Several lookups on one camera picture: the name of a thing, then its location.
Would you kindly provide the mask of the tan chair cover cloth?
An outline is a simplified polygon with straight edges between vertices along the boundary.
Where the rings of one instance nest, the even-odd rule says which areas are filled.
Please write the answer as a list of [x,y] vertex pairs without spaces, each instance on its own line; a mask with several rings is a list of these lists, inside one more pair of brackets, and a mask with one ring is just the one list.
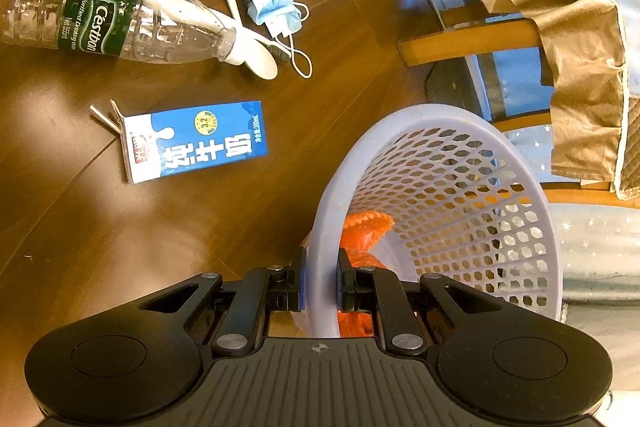
[[483,0],[491,14],[521,14],[549,64],[555,176],[636,187],[639,98],[631,91],[626,27],[614,0]]

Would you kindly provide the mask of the wooden chair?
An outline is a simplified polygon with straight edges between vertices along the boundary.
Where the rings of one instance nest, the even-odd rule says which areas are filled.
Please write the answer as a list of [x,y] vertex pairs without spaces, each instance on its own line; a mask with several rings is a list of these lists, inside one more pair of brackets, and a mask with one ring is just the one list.
[[[636,187],[616,192],[614,182],[588,181],[563,178],[551,172],[551,74],[541,48],[507,49],[507,44],[540,44],[534,22],[515,15],[490,17],[484,5],[475,3],[442,12],[445,31],[401,40],[398,49],[402,60],[409,67],[464,58],[472,77],[474,100],[480,103],[480,116],[488,118],[502,132],[520,134],[533,127],[549,127],[544,132],[546,142],[534,147],[533,142],[525,147],[525,159],[530,160],[533,173],[544,191],[604,192],[610,196],[593,196],[602,199],[601,204],[639,206],[639,141],[630,153],[637,153],[638,169]],[[491,53],[469,54],[463,52],[489,51],[490,44],[504,44]]]

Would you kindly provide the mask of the clear plastic water bottle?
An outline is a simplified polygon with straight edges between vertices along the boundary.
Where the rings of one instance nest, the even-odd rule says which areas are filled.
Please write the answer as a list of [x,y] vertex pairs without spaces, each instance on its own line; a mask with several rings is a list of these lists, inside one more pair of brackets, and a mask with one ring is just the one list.
[[242,63],[235,28],[198,0],[1,0],[1,41],[149,64]]

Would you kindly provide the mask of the dark door mat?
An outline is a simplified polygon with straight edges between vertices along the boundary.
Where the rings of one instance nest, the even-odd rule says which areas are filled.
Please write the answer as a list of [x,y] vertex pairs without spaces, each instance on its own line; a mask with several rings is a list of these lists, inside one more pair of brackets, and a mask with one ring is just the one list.
[[472,57],[433,64],[424,82],[426,101],[464,108],[491,121],[491,111],[480,71]]

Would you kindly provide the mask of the blue white milk carton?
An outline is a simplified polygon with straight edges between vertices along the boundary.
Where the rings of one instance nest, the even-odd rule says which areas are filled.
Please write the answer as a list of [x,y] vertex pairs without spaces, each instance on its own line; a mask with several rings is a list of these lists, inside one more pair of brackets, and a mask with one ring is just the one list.
[[268,154],[262,103],[214,104],[113,117],[90,108],[119,136],[132,184],[213,168]]

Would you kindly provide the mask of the white toothbrush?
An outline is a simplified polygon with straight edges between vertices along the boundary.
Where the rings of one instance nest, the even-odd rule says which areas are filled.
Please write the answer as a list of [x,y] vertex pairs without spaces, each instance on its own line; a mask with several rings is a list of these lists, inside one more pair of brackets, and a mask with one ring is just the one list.
[[213,10],[198,0],[143,0],[142,3],[154,11],[159,10],[160,14],[166,15],[174,23],[213,34],[218,39],[217,58],[221,62],[232,65],[245,63],[253,56],[256,44],[273,56],[280,56],[283,60],[291,58],[283,44],[277,44],[243,25],[236,0],[227,0],[231,16]]

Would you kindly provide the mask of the lavender plastic waste basket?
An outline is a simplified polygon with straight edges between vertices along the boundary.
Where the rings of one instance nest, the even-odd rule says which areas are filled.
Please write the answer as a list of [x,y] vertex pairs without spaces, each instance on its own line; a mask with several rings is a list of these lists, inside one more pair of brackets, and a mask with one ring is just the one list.
[[465,109],[413,105],[374,124],[324,189],[305,237],[307,337],[336,337],[336,265],[344,221],[379,211],[393,228],[371,254],[399,280],[444,274],[558,319],[559,247],[544,191],[523,156]]

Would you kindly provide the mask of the orange foam fruit net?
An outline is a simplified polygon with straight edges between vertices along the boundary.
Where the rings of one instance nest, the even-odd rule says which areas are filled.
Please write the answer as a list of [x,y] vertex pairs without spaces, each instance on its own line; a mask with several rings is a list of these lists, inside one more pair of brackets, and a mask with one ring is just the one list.
[[[386,265],[371,254],[371,249],[394,226],[394,220],[385,212],[369,210],[349,213],[345,218],[340,247],[346,251],[355,268],[386,269]],[[337,322],[343,338],[371,337],[373,323],[370,314],[363,312],[337,312]]]

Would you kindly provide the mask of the blue face mask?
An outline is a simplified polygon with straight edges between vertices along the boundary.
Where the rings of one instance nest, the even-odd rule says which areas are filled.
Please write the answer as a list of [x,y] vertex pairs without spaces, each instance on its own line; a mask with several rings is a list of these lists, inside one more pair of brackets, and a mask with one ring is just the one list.
[[310,11],[296,0],[245,0],[247,15],[256,26],[264,26],[269,38],[259,38],[277,58],[289,62],[296,74],[309,79],[314,72],[310,57],[294,43],[294,35],[308,20]]

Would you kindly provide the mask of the white plastic spoon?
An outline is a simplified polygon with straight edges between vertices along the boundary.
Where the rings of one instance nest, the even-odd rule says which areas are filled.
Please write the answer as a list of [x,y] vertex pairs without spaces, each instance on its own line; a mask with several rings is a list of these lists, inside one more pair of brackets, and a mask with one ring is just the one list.
[[226,0],[235,22],[236,43],[240,46],[245,65],[263,80],[273,80],[278,75],[278,65],[268,49],[243,26],[236,0]]

